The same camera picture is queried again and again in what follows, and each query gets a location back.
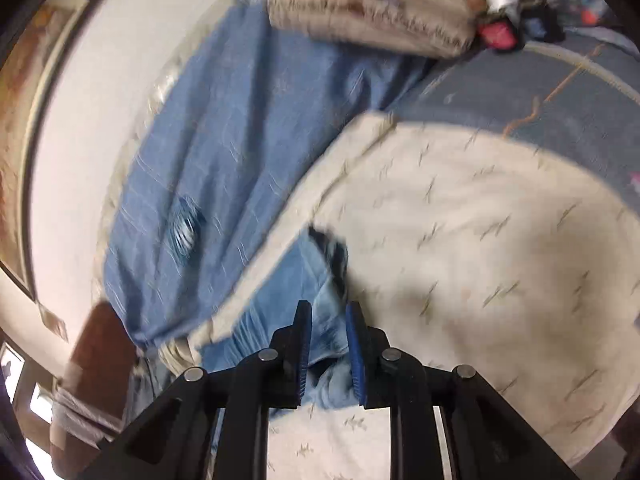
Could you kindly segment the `light blue denim jeans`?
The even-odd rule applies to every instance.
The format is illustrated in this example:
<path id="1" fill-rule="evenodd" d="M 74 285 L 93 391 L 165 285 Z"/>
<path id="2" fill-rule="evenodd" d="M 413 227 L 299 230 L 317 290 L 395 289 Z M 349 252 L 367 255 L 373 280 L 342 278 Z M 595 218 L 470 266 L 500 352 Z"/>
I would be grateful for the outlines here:
<path id="1" fill-rule="evenodd" d="M 292 369 L 300 400 L 322 410 L 357 405 L 345 322 L 347 263 L 343 242 L 307 226 L 250 297 L 231 334 L 200 351 L 202 367 L 234 367 L 267 348 L 280 328 L 298 326 L 296 354 L 303 359 Z"/>

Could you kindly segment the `dark red headboard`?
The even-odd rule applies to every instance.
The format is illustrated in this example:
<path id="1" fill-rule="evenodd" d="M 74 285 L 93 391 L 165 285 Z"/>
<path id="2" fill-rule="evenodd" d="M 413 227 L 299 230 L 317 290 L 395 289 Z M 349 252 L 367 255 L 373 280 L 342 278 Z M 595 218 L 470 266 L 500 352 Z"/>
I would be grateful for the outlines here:
<path id="1" fill-rule="evenodd" d="M 64 388 L 77 399 L 119 418 L 124 423 L 130 370 L 136 348 L 112 306 L 96 304 L 85 322 L 62 378 L 55 388 Z M 100 454 L 74 437 L 61 450 L 50 442 L 53 470 L 73 479 Z"/>

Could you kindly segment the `grey cloth on headboard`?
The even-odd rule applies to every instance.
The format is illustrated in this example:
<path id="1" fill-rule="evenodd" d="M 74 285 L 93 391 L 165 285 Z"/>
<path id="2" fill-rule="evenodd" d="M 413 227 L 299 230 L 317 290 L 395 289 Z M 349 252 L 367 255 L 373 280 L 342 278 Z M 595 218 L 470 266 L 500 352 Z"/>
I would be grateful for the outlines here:
<path id="1" fill-rule="evenodd" d="M 124 424 L 119 418 L 77 399 L 64 388 L 56 390 L 50 442 L 61 450 L 64 450 L 70 437 L 98 448 L 102 441 L 113 441 L 122 428 Z"/>

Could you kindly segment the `cream leaf-print bedsheet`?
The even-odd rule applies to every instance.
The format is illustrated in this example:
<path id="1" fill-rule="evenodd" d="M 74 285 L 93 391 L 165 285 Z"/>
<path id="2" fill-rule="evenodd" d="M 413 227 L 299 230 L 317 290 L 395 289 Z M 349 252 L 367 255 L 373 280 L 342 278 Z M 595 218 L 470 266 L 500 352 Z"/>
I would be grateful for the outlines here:
<path id="1" fill-rule="evenodd" d="M 174 373 L 230 367 L 277 310 L 316 299 L 319 231 L 346 292 L 424 364 L 480 372 L 569 464 L 639 394 L 639 216 L 581 166 L 500 134 L 380 113 L 349 124 L 219 310 L 166 342 Z"/>

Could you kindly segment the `blue plaid pillow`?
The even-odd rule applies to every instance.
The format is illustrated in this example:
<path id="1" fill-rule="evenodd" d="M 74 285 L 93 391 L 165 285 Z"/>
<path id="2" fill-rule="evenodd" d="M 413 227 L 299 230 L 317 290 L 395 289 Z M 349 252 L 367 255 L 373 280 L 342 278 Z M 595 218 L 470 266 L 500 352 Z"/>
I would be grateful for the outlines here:
<path id="1" fill-rule="evenodd" d="M 431 65 L 284 32 L 267 0 L 234 0 L 186 63 L 120 194 L 103 283 L 132 342 L 156 348 L 210 318 L 343 128 L 389 108 Z"/>

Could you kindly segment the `grey patterned blanket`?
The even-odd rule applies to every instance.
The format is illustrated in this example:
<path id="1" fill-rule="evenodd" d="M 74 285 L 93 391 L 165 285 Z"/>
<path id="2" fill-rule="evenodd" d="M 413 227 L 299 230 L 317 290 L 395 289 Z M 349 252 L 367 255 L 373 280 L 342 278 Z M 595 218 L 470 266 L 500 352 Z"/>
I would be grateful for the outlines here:
<path id="1" fill-rule="evenodd" d="M 562 44 L 439 62 L 393 110 L 561 155 L 639 207 L 639 59 L 614 44 L 570 34 Z"/>

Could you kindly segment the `beige striped pillow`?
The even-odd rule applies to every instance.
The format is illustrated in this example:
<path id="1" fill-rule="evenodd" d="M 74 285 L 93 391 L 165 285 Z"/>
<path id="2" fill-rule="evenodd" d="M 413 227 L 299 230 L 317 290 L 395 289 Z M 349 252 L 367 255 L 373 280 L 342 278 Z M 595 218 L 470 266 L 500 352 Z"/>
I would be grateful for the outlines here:
<path id="1" fill-rule="evenodd" d="M 475 37 L 484 0 L 268 0 L 270 24 L 314 38 L 456 58 Z"/>

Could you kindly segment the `framed wall picture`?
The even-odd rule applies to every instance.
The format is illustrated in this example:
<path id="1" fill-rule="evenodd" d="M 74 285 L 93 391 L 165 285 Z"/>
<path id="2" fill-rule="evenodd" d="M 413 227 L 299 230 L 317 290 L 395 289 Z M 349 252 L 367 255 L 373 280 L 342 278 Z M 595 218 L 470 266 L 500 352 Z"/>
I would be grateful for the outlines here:
<path id="1" fill-rule="evenodd" d="M 30 247 L 32 166 L 50 96 L 103 0 L 43 0 L 1 50 L 1 270 L 37 299 Z"/>

